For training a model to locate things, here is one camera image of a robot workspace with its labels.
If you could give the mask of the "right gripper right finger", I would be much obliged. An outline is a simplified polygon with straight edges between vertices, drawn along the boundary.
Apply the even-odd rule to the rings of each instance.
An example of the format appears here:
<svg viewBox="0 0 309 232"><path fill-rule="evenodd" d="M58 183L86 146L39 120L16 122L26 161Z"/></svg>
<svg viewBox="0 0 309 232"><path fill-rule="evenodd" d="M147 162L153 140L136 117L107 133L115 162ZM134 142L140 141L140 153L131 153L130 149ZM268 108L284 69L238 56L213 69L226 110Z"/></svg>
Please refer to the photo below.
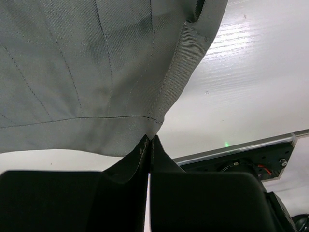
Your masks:
<svg viewBox="0 0 309 232"><path fill-rule="evenodd" d="M281 199L250 166L226 172L187 172L151 145L150 227L154 232L291 232Z"/></svg>

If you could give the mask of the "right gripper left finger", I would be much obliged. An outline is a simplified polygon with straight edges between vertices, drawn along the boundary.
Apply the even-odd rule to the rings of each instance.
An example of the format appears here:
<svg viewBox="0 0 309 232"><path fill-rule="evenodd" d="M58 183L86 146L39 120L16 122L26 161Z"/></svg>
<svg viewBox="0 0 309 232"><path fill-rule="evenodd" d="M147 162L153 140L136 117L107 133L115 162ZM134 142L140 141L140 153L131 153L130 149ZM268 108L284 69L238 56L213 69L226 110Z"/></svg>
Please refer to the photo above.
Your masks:
<svg viewBox="0 0 309 232"><path fill-rule="evenodd" d="M0 176L3 232L141 232L149 139L102 172L6 171Z"/></svg>

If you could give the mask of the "grey pleated skirt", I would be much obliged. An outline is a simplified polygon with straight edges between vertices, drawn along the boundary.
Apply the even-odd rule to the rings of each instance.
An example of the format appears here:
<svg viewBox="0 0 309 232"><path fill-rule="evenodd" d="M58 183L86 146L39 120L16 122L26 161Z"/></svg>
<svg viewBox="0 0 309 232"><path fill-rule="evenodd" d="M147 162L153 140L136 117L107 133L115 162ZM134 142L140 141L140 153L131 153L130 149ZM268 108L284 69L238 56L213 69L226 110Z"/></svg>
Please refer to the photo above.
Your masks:
<svg viewBox="0 0 309 232"><path fill-rule="evenodd" d="M153 138L225 0L3 0L0 150L125 156Z"/></svg>

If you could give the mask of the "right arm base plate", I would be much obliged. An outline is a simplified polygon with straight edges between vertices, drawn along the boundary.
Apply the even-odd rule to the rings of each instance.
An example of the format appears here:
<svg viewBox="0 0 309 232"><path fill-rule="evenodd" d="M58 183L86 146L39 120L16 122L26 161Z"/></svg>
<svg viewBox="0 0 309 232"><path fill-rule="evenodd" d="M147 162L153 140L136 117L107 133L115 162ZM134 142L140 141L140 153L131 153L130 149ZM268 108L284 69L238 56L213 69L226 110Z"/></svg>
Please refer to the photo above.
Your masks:
<svg viewBox="0 0 309 232"><path fill-rule="evenodd" d="M250 166L261 181L268 181L281 177L293 150L294 146L285 142L181 164L180 167L187 172L226 172L234 165Z"/></svg>

